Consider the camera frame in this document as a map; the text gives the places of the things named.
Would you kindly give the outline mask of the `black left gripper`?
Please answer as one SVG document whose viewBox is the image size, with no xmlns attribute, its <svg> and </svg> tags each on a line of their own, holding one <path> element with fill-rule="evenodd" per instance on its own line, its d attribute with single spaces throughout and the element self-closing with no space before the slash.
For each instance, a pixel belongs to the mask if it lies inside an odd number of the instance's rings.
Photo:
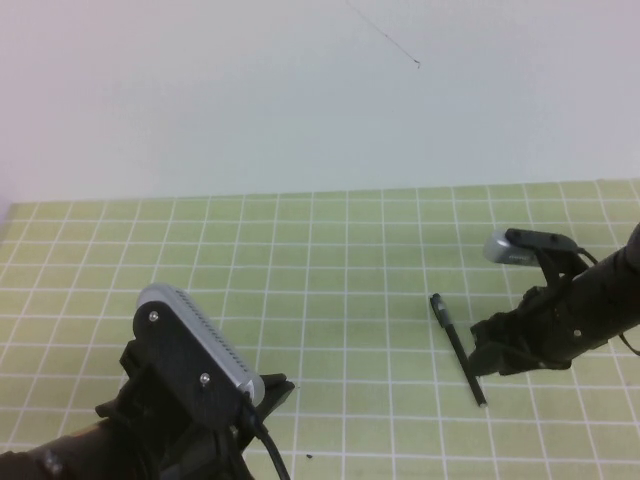
<svg viewBox="0 0 640 480">
<path fill-rule="evenodd" d="M 109 479 L 248 479 L 244 449 L 295 389 L 227 345 L 137 339 L 120 363 L 125 385 L 96 409 Z"/>
</svg>

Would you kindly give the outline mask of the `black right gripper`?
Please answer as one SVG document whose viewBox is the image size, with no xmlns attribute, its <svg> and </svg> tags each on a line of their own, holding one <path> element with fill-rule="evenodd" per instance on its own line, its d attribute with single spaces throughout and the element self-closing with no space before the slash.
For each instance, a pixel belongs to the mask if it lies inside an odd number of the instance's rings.
<svg viewBox="0 0 640 480">
<path fill-rule="evenodd" d="M 566 370 L 574 358 L 607 343 L 569 305 L 570 280 L 527 290 L 517 308 L 496 312 L 471 328 L 468 357 L 475 377 L 531 370 Z"/>
</svg>

